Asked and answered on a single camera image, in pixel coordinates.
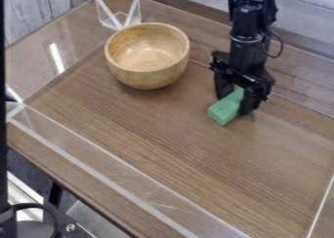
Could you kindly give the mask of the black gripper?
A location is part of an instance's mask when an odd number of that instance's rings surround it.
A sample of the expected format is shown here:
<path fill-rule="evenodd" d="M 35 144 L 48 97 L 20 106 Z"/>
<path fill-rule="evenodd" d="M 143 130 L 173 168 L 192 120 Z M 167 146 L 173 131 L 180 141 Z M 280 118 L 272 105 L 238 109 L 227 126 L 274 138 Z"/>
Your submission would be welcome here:
<path fill-rule="evenodd" d="M 266 70 L 271 33 L 259 33 L 252 37 L 230 35 L 230 51 L 211 52 L 210 69 L 214 71 L 215 94 L 226 98 L 239 86 L 244 90 L 239 113 L 250 114 L 263 100 L 268 99 L 275 78 Z"/>

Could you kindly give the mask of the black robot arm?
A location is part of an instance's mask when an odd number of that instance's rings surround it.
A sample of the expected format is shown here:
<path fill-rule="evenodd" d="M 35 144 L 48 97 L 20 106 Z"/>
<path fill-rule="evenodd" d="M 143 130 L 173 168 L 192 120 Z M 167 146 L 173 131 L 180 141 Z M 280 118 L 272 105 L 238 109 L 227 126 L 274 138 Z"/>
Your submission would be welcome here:
<path fill-rule="evenodd" d="M 228 0 L 231 21 L 230 51 L 211 52 L 210 69 L 214 71 L 215 93 L 219 99 L 243 89 L 238 114 L 250 114 L 267 101 L 275 78 L 266 70 L 268 58 L 283 53 L 283 40 L 271 30 L 276 21 L 275 0 Z"/>

